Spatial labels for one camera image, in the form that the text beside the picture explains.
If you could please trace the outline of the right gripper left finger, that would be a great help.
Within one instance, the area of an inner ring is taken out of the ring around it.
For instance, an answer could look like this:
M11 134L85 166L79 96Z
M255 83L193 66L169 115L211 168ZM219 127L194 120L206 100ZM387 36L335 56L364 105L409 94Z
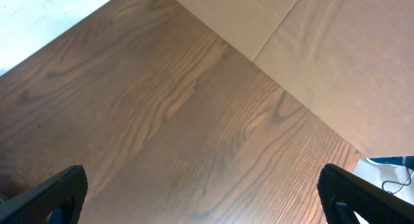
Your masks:
M70 166L1 203L1 223L77 224L87 190L83 166Z

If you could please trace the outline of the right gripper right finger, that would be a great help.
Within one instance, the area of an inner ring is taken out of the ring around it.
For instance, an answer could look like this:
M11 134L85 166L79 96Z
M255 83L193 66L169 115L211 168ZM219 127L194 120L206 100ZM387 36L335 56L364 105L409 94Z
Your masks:
M335 164L326 164L317 184L328 224L413 223L413 205Z

